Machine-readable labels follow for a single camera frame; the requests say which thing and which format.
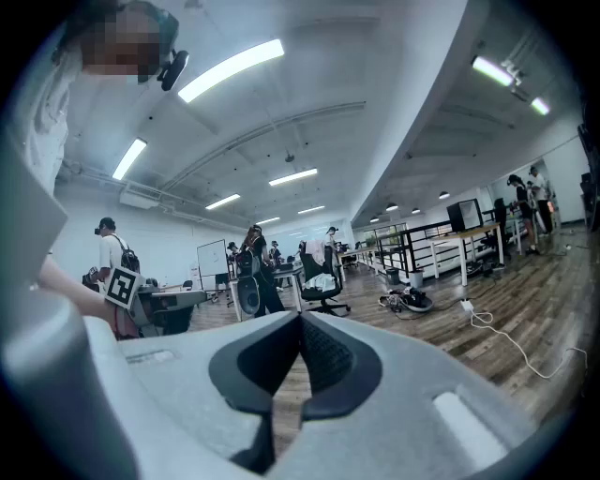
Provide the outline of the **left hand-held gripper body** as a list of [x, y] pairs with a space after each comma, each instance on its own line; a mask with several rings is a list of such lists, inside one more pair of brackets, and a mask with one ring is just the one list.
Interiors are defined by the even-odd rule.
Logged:
[[185, 333], [196, 306], [207, 300], [206, 292], [164, 292], [130, 270], [112, 270], [105, 299], [115, 305], [117, 338], [154, 338]]

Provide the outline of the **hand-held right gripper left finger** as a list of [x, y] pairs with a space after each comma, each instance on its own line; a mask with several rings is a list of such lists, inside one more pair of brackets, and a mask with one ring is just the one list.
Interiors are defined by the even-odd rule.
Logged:
[[273, 397], [298, 354], [288, 312], [172, 337], [106, 336], [106, 396], [135, 480], [291, 480]]

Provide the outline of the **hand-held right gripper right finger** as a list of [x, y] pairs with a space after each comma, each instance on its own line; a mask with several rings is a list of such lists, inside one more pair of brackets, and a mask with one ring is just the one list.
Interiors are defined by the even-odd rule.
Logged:
[[425, 341], [306, 313], [317, 386], [275, 480], [464, 480], [536, 425], [501, 389]]

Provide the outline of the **person's left forearm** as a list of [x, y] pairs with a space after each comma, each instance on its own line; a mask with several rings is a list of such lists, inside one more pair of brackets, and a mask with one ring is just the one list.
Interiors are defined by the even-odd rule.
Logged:
[[40, 288], [64, 295], [83, 316], [104, 320], [115, 330], [116, 307], [107, 302], [99, 292], [94, 292], [70, 278], [50, 254], [41, 266], [37, 284]]

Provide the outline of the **white ceiling air unit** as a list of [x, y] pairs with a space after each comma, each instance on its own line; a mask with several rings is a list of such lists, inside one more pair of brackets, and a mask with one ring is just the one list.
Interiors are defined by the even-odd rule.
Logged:
[[143, 210], [149, 210], [158, 207], [160, 204], [159, 196], [155, 194], [149, 195], [144, 192], [139, 192], [132, 187], [125, 187], [121, 191], [119, 195], [119, 202], [121, 204]]

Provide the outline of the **whiteboard on stand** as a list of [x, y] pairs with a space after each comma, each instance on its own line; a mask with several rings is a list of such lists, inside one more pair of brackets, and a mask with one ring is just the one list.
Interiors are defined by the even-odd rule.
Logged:
[[228, 274], [229, 264], [225, 240], [217, 240], [196, 249], [199, 274], [202, 278]]

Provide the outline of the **dark round base with clutter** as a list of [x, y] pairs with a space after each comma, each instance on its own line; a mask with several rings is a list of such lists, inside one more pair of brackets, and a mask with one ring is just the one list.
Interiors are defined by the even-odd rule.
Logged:
[[390, 290], [387, 294], [379, 297], [378, 303], [393, 312], [408, 309], [412, 312], [423, 313], [430, 311], [433, 307], [432, 300], [424, 292], [413, 287]]

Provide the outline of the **black office chair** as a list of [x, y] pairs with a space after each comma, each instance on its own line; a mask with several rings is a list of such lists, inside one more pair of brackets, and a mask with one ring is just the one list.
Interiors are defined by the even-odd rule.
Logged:
[[346, 316], [348, 313], [352, 311], [352, 308], [348, 304], [340, 303], [337, 300], [337, 297], [342, 293], [344, 287], [344, 280], [342, 278], [342, 269], [341, 265], [338, 262], [337, 254], [332, 254], [332, 252], [326, 248], [324, 248], [325, 254], [325, 264], [323, 266], [319, 266], [316, 264], [313, 259], [306, 254], [305, 247], [300, 253], [300, 259], [302, 261], [303, 269], [304, 269], [304, 283], [321, 273], [330, 274], [337, 279], [337, 288], [330, 292], [318, 292], [315, 290], [304, 290], [303, 285], [301, 286], [301, 298], [310, 304], [318, 302], [319, 305], [316, 307], [311, 307], [309, 311], [311, 312], [319, 312], [324, 314], [329, 314], [333, 316], [338, 316], [339, 310], [344, 310], [344, 313], [341, 314], [342, 317]]

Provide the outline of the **white garment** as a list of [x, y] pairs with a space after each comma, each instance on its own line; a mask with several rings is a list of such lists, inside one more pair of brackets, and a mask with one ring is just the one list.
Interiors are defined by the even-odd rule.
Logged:
[[303, 285], [304, 290], [315, 290], [323, 293], [333, 291], [337, 287], [337, 279], [334, 276], [325, 273], [321, 273], [308, 279]]

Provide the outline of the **black metal railing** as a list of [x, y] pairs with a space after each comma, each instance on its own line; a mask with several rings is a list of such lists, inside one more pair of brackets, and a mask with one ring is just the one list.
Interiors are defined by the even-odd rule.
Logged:
[[434, 265], [442, 269], [458, 257], [458, 247], [445, 240], [450, 233], [449, 220], [404, 229], [393, 225], [389, 233], [375, 232], [371, 260], [383, 271], [397, 268], [404, 274], [414, 269], [425, 272]]

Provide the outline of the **person's pale shirt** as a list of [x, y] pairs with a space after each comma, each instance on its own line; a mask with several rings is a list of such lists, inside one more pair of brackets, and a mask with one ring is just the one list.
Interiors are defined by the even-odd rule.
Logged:
[[64, 159], [70, 86], [82, 71], [79, 46], [53, 52], [33, 74], [22, 101], [25, 162], [49, 194]]

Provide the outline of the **wooden top white table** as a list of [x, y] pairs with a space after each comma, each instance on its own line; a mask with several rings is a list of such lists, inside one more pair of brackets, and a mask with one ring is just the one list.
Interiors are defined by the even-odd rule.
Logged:
[[475, 229], [470, 229], [463, 232], [454, 232], [441, 238], [433, 238], [428, 241], [431, 258], [433, 261], [434, 276], [436, 279], [440, 277], [439, 265], [438, 265], [438, 249], [442, 248], [457, 248], [460, 263], [460, 274], [461, 274], [461, 285], [466, 287], [468, 285], [467, 276], [467, 260], [464, 248], [464, 241], [469, 240], [472, 247], [472, 259], [476, 260], [475, 249], [474, 249], [474, 237], [477, 234], [483, 233], [496, 233], [497, 236], [497, 247], [499, 262], [501, 266], [504, 266], [504, 254], [503, 254], [503, 241], [502, 241], [502, 229], [499, 223], [492, 223], [484, 225]]

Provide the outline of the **black open box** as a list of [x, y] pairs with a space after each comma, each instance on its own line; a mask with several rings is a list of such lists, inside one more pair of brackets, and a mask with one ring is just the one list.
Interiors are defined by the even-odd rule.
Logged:
[[479, 202], [469, 199], [456, 202], [446, 207], [452, 231], [462, 233], [479, 228], [483, 225], [483, 218]]

